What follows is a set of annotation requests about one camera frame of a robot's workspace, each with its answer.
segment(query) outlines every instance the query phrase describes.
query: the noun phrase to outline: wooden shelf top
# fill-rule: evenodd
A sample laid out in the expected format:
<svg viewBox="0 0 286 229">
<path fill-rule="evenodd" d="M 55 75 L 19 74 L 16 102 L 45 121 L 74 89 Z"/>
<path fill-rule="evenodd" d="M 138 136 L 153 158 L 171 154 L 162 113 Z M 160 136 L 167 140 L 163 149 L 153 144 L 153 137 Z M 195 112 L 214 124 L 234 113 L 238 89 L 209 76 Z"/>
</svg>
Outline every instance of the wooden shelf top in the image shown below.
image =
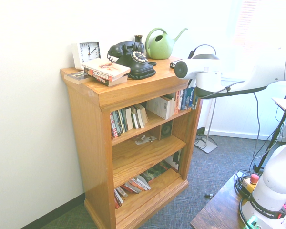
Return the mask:
<svg viewBox="0 0 286 229">
<path fill-rule="evenodd" d="M 124 184 L 186 145 L 175 136 L 137 145 L 129 139 L 112 147 L 113 186 Z"/>
<path fill-rule="evenodd" d="M 129 131 L 127 131 L 126 133 L 121 134 L 120 137 L 116 137 L 111 141 L 112 146 L 123 142 L 129 138 L 132 138 L 134 136 L 137 136 L 141 133 L 144 133 L 145 131 L 151 130 L 159 125 L 162 125 L 163 123 L 167 123 L 169 121 L 171 121 L 174 118 L 180 117 L 188 112 L 190 112 L 191 110 L 180 110 L 178 114 L 173 115 L 172 117 L 170 117 L 169 119 L 163 119 L 161 117 L 159 117 L 158 115 L 154 114 L 153 112 L 146 110 L 147 113 L 147 117 L 149 119 L 149 122 L 147 122 L 145 124 L 144 128 L 139 128 L 139 129 L 131 129 Z"/>
<path fill-rule="evenodd" d="M 136 227 L 138 219 L 146 217 L 150 211 L 169 201 L 171 196 L 182 191 L 187 185 L 188 182 L 183 181 L 179 173 L 169 169 L 150 183 L 150 190 L 142 191 L 139 194 L 127 192 L 128 197 L 122 197 L 124 203 L 115 211 L 116 228 Z"/>
<path fill-rule="evenodd" d="M 176 57 L 165 60 L 150 59 L 150 61 L 157 62 L 154 67 L 157 71 L 156 75 L 143 80 L 128 78 L 127 82 L 112 87 L 104 86 L 97 80 L 80 85 L 65 80 L 63 77 L 65 74 L 79 71 L 74 67 L 61 69 L 61 77 L 68 87 L 91 99 L 102 110 L 114 111 L 186 88 L 187 80 L 177 78 L 174 70 L 169 67 L 172 61 L 179 59 Z"/>
</svg>

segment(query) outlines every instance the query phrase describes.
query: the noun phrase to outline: white alarm clock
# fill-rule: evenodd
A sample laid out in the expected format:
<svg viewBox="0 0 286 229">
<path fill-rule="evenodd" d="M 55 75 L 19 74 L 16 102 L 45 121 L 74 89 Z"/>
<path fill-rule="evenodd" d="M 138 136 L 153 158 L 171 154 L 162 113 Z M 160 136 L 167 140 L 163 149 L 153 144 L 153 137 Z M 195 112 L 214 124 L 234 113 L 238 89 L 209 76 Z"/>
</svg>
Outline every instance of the white alarm clock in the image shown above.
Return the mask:
<svg viewBox="0 0 286 229">
<path fill-rule="evenodd" d="M 72 53 L 75 68 L 84 69 L 82 63 L 100 58 L 99 42 L 77 42 L 72 44 Z"/>
</svg>

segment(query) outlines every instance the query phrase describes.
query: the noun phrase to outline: clock hand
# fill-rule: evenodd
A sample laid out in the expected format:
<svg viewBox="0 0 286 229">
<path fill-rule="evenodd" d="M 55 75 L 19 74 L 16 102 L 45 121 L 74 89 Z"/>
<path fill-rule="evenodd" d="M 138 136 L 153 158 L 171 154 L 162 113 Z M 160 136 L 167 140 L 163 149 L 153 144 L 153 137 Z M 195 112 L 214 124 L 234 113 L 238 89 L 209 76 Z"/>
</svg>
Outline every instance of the clock hand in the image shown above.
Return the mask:
<svg viewBox="0 0 286 229">
<path fill-rule="evenodd" d="M 95 47 L 95 48 L 91 51 L 91 53 L 92 53 L 94 50 L 96 50 L 96 48 L 97 48 L 97 47 Z M 90 55 L 91 53 L 89 53 L 89 55 Z"/>
</svg>

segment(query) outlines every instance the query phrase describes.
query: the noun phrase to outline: green light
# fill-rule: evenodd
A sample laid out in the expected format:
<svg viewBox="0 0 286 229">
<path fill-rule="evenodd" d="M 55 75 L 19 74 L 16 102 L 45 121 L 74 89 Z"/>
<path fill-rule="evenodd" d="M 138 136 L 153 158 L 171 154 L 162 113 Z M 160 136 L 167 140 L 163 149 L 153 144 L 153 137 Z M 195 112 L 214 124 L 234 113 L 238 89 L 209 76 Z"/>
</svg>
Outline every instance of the green light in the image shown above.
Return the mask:
<svg viewBox="0 0 286 229">
<path fill-rule="evenodd" d="M 254 215 L 253 215 L 253 216 L 247 221 L 247 223 L 248 223 L 249 225 L 252 225 L 253 221 L 256 222 L 256 220 L 257 220 L 257 216 L 254 216 Z"/>
</svg>

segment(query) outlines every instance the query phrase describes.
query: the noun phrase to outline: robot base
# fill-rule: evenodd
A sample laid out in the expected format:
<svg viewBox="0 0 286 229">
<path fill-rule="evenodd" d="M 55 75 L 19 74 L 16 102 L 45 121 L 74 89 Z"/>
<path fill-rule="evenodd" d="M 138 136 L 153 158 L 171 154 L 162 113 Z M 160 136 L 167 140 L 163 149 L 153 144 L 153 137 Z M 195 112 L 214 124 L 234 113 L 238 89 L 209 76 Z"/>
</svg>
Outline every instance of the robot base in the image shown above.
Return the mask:
<svg viewBox="0 0 286 229">
<path fill-rule="evenodd" d="M 242 206 L 245 219 L 252 229 L 286 229 L 286 216 L 280 219 L 270 219 L 260 214 L 250 202 L 246 202 Z"/>
</svg>

